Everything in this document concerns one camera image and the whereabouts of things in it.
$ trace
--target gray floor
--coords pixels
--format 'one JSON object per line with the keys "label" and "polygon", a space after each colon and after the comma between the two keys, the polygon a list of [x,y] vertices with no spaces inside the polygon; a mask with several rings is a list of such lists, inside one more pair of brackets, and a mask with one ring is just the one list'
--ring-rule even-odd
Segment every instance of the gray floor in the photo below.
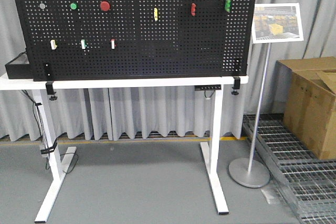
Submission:
{"label": "gray floor", "polygon": [[[231,160],[244,141],[221,142],[218,175],[230,214],[216,212],[198,142],[77,144],[79,163],[66,176],[48,223],[299,223],[260,189],[236,184]],[[67,145],[60,145],[64,153]],[[37,145],[0,145],[0,223],[34,223],[51,183]]]}

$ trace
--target desk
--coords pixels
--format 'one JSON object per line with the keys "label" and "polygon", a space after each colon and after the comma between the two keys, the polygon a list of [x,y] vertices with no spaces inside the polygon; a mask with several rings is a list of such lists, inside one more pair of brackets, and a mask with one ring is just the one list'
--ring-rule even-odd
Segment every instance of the desk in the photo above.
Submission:
{"label": "desk", "polygon": [[[246,84],[248,77],[241,77],[241,84]],[[46,82],[34,82],[32,79],[11,80],[7,74],[0,77],[0,90],[32,90],[34,100],[41,103],[39,106],[42,122],[45,128],[48,147],[52,147],[55,139],[55,129],[50,112],[48,95],[46,92]],[[131,87],[174,87],[174,86],[198,86],[220,84],[221,90],[216,90],[213,102],[213,121],[211,130],[211,140],[201,143],[201,149],[204,157],[209,182],[213,191],[218,214],[225,215],[229,213],[221,183],[217,174],[217,161],[219,151],[219,138],[221,130],[223,86],[233,85],[233,77],[196,77],[196,78],[169,78],[169,79],[129,79],[129,80],[85,80],[85,81],[55,81],[54,89],[93,89],[93,88],[131,88]],[[76,147],[69,147],[67,153],[74,153]],[[51,209],[55,203],[58,192],[66,176],[73,154],[65,155],[60,159],[59,149],[50,154],[49,165],[53,175],[53,181],[49,191],[37,214],[35,223],[46,223]]]}

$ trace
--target white curtain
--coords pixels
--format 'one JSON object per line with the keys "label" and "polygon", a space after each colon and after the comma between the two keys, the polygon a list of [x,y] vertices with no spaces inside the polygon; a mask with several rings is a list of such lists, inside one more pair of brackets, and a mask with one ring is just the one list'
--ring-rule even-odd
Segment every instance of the white curtain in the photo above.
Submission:
{"label": "white curtain", "polygon": [[[283,112],[288,76],[276,66],[278,59],[300,59],[334,56],[336,45],[336,4],[334,0],[257,0],[257,3],[296,3],[301,6],[305,41],[274,44],[266,80],[263,112]],[[14,0],[0,0],[0,74],[4,64],[24,51],[22,31]],[[243,85],[239,96],[224,90],[221,134],[233,132],[240,137],[241,122],[246,113],[254,113],[266,47],[252,45],[249,56],[250,82]],[[126,132],[134,138],[141,131],[147,137],[151,131],[167,136],[176,131],[183,136],[193,131],[203,136],[210,130],[211,100],[193,87],[118,88],[57,90],[57,101],[50,102],[56,134],[67,132],[73,138],[84,132],[85,138],[98,140],[104,133],[117,140]],[[0,91],[0,137],[9,135],[12,141],[25,134],[38,137],[31,103],[17,91]]]}
{"label": "white curtain", "polygon": [[[335,0],[256,0],[256,3],[300,3],[304,41],[274,43],[272,45],[262,113],[283,113],[290,76],[278,64],[281,59],[302,59],[336,56]],[[260,80],[263,74],[267,45],[252,45],[249,58],[249,103],[246,113],[255,113]]]}

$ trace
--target pegboard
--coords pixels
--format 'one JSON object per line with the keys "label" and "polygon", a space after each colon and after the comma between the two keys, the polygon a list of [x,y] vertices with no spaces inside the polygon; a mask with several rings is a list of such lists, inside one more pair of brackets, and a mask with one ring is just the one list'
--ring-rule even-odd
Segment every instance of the pegboard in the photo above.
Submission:
{"label": "pegboard", "polygon": [[255,0],[15,1],[34,80],[246,74]]}

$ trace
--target photo on sign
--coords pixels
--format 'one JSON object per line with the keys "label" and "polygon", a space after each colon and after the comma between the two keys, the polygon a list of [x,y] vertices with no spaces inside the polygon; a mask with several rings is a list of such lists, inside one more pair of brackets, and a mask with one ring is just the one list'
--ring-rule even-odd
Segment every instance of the photo on sign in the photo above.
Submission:
{"label": "photo on sign", "polygon": [[256,4],[252,37],[254,44],[303,41],[299,4]]}

